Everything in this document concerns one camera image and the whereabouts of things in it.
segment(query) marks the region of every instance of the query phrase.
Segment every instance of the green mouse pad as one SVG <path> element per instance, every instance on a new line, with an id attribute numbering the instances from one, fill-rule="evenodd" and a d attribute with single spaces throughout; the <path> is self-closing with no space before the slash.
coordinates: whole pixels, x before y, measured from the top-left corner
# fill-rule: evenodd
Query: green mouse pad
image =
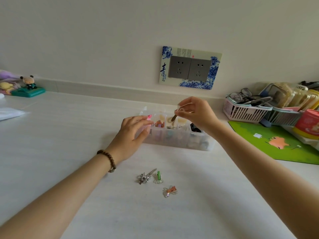
<path id="1" fill-rule="evenodd" d="M 273 159 L 319 164 L 319 151 L 279 126 L 228 122 L 234 131 Z"/>

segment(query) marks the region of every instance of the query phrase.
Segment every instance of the wall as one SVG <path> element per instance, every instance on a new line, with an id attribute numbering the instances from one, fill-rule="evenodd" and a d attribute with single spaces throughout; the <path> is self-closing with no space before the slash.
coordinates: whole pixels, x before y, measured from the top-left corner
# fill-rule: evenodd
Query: wall
<path id="1" fill-rule="evenodd" d="M 206 97 L 319 78 L 319 0 L 1 0 L 0 68 Z M 161 46 L 223 53 L 212 90 L 159 85 Z"/>

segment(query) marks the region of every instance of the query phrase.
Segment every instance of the countertop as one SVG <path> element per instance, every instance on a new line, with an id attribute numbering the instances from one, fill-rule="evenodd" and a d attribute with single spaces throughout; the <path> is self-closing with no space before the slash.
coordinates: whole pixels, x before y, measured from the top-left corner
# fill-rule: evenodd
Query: countertop
<path id="1" fill-rule="evenodd" d="M 105 148 L 123 118 L 175 106 L 47 92 L 6 96 L 22 109 L 0 122 L 0 223 Z M 226 122 L 221 110 L 217 116 Z M 279 163 L 319 188 L 319 166 Z M 157 168 L 164 183 L 139 185 Z M 164 198 L 164 187 L 177 195 Z M 106 175 L 62 238 L 295 238 L 216 143 L 211 152 L 142 144 Z"/>

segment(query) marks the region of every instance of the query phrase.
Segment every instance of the gray wall socket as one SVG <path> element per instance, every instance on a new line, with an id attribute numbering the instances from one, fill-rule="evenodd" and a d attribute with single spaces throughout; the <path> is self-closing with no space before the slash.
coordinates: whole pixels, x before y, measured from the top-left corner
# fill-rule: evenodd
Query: gray wall socket
<path id="1" fill-rule="evenodd" d="M 187 80 L 191 61 L 192 58 L 172 56 L 169 62 L 168 76 Z"/>
<path id="2" fill-rule="evenodd" d="M 191 59 L 187 79 L 205 82 L 208 77 L 211 63 L 211 60 Z"/>

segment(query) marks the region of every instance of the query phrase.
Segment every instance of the forearm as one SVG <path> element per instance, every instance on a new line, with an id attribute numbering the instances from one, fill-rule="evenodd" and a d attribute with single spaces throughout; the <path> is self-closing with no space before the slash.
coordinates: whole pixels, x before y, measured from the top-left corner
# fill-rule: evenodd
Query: forearm
<path id="1" fill-rule="evenodd" d="M 225 124 L 206 129 L 297 238 L 319 237 L 319 192 Z"/>
<path id="2" fill-rule="evenodd" d="M 110 167 L 106 156 L 94 156 L 7 221 L 0 238 L 60 238 Z"/>

